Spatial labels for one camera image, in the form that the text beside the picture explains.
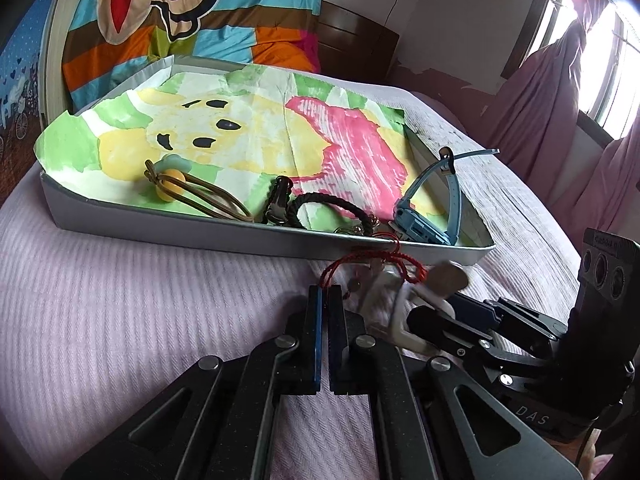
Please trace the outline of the right hand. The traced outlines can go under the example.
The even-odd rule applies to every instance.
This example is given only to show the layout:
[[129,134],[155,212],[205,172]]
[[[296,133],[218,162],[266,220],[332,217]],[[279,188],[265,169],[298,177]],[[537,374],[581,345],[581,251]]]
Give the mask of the right hand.
[[612,454],[597,454],[596,444],[600,434],[600,429],[592,430],[585,446],[576,456],[577,468],[585,480],[594,480],[613,457]]

